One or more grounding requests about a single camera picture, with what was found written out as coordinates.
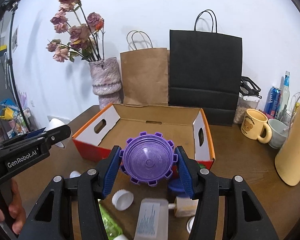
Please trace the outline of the person's left hand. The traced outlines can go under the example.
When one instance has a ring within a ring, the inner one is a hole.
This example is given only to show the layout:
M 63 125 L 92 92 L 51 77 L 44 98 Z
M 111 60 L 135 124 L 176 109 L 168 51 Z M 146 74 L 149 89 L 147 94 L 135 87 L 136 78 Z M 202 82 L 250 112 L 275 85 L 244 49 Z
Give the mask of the person's left hand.
M 18 189 L 18 184 L 14 179 L 11 179 L 11 193 L 12 201 L 8 206 L 10 216 L 15 219 L 15 222 L 12 225 L 12 231 L 19 235 L 25 222 L 26 222 L 26 212 L 22 206 L 21 195 Z M 3 212 L 0 210 L 0 222 L 5 220 Z

